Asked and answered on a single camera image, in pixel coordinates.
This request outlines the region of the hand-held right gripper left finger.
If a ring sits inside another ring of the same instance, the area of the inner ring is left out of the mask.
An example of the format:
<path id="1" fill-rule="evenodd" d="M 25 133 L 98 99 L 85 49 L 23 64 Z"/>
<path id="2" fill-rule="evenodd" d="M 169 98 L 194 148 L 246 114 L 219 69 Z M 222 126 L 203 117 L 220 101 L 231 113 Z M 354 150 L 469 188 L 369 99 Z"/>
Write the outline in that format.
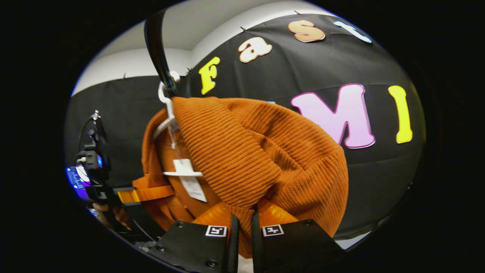
<path id="1" fill-rule="evenodd" d="M 177 221 L 149 254 L 180 273 L 237 273 L 239 219 L 217 204 L 192 222 Z"/>

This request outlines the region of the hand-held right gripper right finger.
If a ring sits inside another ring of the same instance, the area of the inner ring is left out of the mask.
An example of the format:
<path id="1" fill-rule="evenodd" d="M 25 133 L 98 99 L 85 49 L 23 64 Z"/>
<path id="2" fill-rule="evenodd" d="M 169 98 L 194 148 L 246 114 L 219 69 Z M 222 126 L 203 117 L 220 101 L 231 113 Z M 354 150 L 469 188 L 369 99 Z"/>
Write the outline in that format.
<path id="1" fill-rule="evenodd" d="M 328 273 L 345 251 L 314 221 L 261 200 L 252 218 L 255 273 Z"/>

